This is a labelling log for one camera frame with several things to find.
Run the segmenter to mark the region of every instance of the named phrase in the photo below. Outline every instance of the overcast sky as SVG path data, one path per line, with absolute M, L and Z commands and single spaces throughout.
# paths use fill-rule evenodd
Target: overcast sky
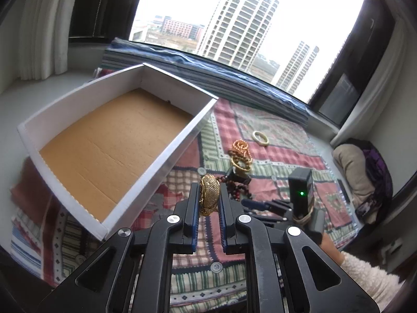
M 219 0 L 140 0 L 136 19 L 151 21 L 155 15 L 207 25 Z M 363 0 L 278 0 L 271 28 L 260 54 L 285 68 L 300 41 L 320 52 L 295 92 L 308 101 L 325 76 L 352 30 Z

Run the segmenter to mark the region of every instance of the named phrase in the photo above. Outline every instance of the white bangle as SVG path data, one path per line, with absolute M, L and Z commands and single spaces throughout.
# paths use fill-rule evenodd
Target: white bangle
M 259 140 L 257 136 L 261 137 L 265 141 Z M 258 143 L 258 145 L 260 145 L 260 146 L 266 147 L 266 146 L 269 145 L 268 137 L 264 133 L 259 132 L 257 130 L 255 130 L 255 132 L 252 133 L 252 139 L 255 140 L 256 143 Z

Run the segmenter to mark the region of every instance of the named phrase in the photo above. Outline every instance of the cardboard box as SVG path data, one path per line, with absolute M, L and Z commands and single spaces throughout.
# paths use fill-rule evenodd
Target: cardboard box
M 83 85 L 18 126 L 65 208 L 96 238 L 129 227 L 217 97 L 148 64 Z

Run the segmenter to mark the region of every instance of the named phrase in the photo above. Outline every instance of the rolled beige cloth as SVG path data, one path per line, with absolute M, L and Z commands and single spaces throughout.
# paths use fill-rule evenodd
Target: rolled beige cloth
M 359 147 L 346 143 L 336 147 L 333 151 L 333 159 L 345 173 L 353 194 L 352 203 L 357 208 L 375 191 L 375 187 L 366 175 L 365 156 Z M 373 213 L 366 222 L 374 222 L 376 214 Z

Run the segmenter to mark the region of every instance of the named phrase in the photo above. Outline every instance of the patchwork tablecloth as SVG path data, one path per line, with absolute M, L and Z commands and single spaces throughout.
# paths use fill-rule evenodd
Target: patchwork tablecloth
M 268 147 L 252 140 L 254 130 L 267 135 Z M 326 231 L 340 248 L 356 236 L 357 227 L 339 185 L 302 127 L 222 99 L 132 228 L 150 227 L 170 215 L 175 204 L 188 197 L 191 183 L 199 181 L 197 168 L 224 175 L 230 167 L 227 151 L 237 139 L 249 143 L 254 158 L 249 185 L 254 200 L 289 201 L 288 175 L 298 166 L 312 168 L 315 205 L 326 211 Z M 99 242 L 58 202 L 30 160 L 12 194 L 20 207 L 13 217 L 12 257 L 56 286 Z M 243 255 L 223 253 L 217 212 L 200 218 L 197 251 L 175 255 L 173 267 L 172 312 L 202 312 L 245 299 Z

